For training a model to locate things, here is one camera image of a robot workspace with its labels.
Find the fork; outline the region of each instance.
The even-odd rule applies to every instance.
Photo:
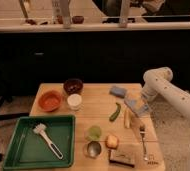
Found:
[[[145,161],[148,161],[148,157],[147,157],[147,150],[146,150],[146,145],[145,145],[145,125],[141,125],[140,126],[140,135],[142,138],[142,143],[143,143],[143,159]]]

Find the metal bowl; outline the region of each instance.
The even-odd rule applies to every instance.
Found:
[[[89,157],[96,158],[101,151],[102,148],[98,141],[91,141],[87,146],[87,153]]]

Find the sponge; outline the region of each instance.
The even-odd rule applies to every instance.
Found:
[[[110,150],[109,151],[109,162],[110,163],[119,163],[128,165],[130,167],[135,167],[135,155],[127,154],[125,152],[121,152],[118,150]]]
[[[125,88],[120,88],[117,86],[112,86],[110,89],[110,94],[115,95],[117,97],[124,98],[126,95],[127,90]]]
[[[125,98],[124,99],[124,103],[138,116],[141,117],[145,114],[151,113],[151,108],[149,107],[149,105],[147,103],[141,103],[142,99],[129,99],[129,98]]]

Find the white brush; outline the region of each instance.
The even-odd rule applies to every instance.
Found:
[[[47,136],[45,129],[46,129],[46,125],[40,123],[36,125],[36,127],[33,129],[33,132],[35,134],[40,134],[41,137],[43,137],[43,139],[47,142],[49,148],[53,151],[53,153],[61,160],[63,158],[63,154],[61,153],[59,148]]]

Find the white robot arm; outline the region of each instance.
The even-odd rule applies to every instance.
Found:
[[[177,111],[190,120],[190,94],[170,83],[173,73],[170,68],[163,67],[145,72],[145,85],[142,95],[147,101],[152,101],[161,94]]]

